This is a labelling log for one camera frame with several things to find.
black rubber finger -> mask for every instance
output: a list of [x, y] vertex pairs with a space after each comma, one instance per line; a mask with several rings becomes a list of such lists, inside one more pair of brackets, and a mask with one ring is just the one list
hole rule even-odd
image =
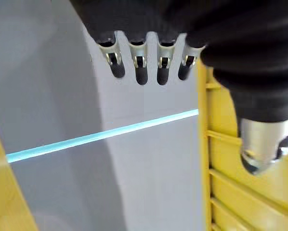
[[135, 68], [135, 77], [138, 84], [146, 84], [148, 81], [147, 67]]
[[122, 78], [125, 75], [125, 67], [123, 61], [121, 61], [120, 65], [112, 64], [110, 65], [111, 71], [116, 78]]
[[189, 76], [189, 71], [191, 69], [191, 66], [184, 66], [184, 65], [180, 65], [179, 66], [179, 70], [178, 70], [178, 78], [180, 80], [186, 80]]
[[169, 79], [169, 69], [168, 68], [158, 68], [157, 72], [157, 82], [160, 85], [165, 85]]

yellow slat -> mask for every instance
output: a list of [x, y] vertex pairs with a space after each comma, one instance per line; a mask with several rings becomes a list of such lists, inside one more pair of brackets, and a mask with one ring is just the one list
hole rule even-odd
[[0, 231], [37, 231], [0, 144]]
[[207, 89], [219, 89], [221, 88], [221, 85], [219, 83], [207, 83], [206, 84]]
[[219, 226], [216, 225], [216, 224], [214, 224], [214, 223], [212, 223], [211, 229], [212, 229], [213, 231], [221, 231], [221, 229], [219, 228]]
[[198, 67], [198, 110], [199, 110], [199, 143], [201, 151], [201, 168], [203, 182], [203, 211], [205, 214], [206, 230], [211, 230], [211, 206], [210, 206], [210, 182], [209, 182], [209, 156], [208, 156], [208, 137], [207, 137], [207, 108], [206, 108], [206, 77], [207, 70], [201, 61], [197, 62]]
[[237, 136], [236, 115], [228, 90], [219, 88], [207, 92], [208, 129]]
[[222, 202], [216, 198], [211, 198], [213, 220], [223, 230], [250, 231], [254, 230], [250, 224], [245, 222]]
[[[207, 131], [207, 135], [209, 137], [213, 137], [215, 139], [224, 141], [226, 143], [231, 143], [231, 144], [237, 145], [239, 147], [242, 145], [242, 141], [238, 137], [228, 136], [228, 135], [225, 135], [225, 134], [222, 134], [222, 133], [219, 133], [216, 131], [211, 131], [211, 130]], [[284, 156], [283, 158], [288, 161], [288, 155]]]
[[259, 230], [288, 231], [288, 211], [246, 186], [211, 169], [212, 193], [234, 213]]

yellow shelf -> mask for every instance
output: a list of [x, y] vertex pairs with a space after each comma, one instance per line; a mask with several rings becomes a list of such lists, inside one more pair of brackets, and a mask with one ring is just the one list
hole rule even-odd
[[288, 231], [288, 155], [260, 176], [250, 175], [241, 164], [228, 90], [202, 64], [198, 75], [206, 230]]

yellow edge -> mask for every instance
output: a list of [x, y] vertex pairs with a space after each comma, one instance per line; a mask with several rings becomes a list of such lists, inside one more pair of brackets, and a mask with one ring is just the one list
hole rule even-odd
[[211, 203], [219, 208], [224, 214], [226, 214], [228, 217], [231, 219], [235, 220], [236, 223], [240, 224], [244, 229], [246, 230], [254, 230], [254, 228], [244, 220], [242, 220], [239, 216], [237, 216], [235, 213], [230, 211], [225, 205], [223, 205], [218, 199], [216, 198], [211, 198]]
[[0, 231], [38, 231], [0, 143]]
[[220, 89], [221, 85], [219, 83], [207, 83], [206, 84], [207, 89]]
[[198, 92], [198, 124], [199, 124], [199, 144], [201, 153], [201, 172], [204, 198], [204, 214], [206, 230], [211, 230], [211, 206], [210, 206], [210, 176], [209, 176], [209, 153], [208, 153], [208, 115], [206, 105], [206, 78], [208, 71], [201, 61], [197, 62], [197, 92]]
[[210, 169], [210, 174], [217, 179], [223, 181], [228, 186], [235, 188], [236, 190], [240, 191], [245, 196], [249, 197], [251, 200], [256, 201], [257, 203], [267, 207], [272, 212], [277, 213], [286, 219], [288, 219], [288, 211], [279, 205], [277, 205], [275, 202], [267, 199], [266, 197], [256, 193], [255, 191], [251, 190], [250, 188], [236, 182], [235, 180], [232, 180], [225, 176], [224, 174], [220, 173], [219, 171], [215, 169]]
[[[207, 135], [209, 137], [212, 137], [212, 138], [215, 138], [215, 139], [218, 139], [218, 140], [221, 140], [221, 141], [224, 141], [226, 143], [230, 143], [230, 144], [233, 144], [233, 145], [236, 145], [236, 146], [241, 146], [242, 145], [242, 141], [238, 137], [225, 135], [225, 134], [222, 134], [222, 133], [219, 133], [219, 132], [216, 132], [216, 131], [211, 131], [211, 130], [207, 131]], [[286, 155], [284, 157], [284, 159], [288, 161], [288, 155]]]
[[212, 229], [213, 231], [221, 231], [221, 229], [219, 228], [219, 226], [216, 225], [215, 223], [213, 223], [213, 224], [211, 225], [211, 229]]

black glove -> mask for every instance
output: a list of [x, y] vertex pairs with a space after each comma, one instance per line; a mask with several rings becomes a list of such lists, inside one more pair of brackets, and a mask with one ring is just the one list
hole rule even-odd
[[116, 77], [125, 74], [114, 31], [125, 32], [139, 84], [147, 82], [145, 37], [158, 35], [158, 74], [166, 84], [174, 44], [187, 33], [178, 71], [186, 79], [201, 52], [229, 89], [238, 124], [288, 120], [288, 0], [71, 0]]

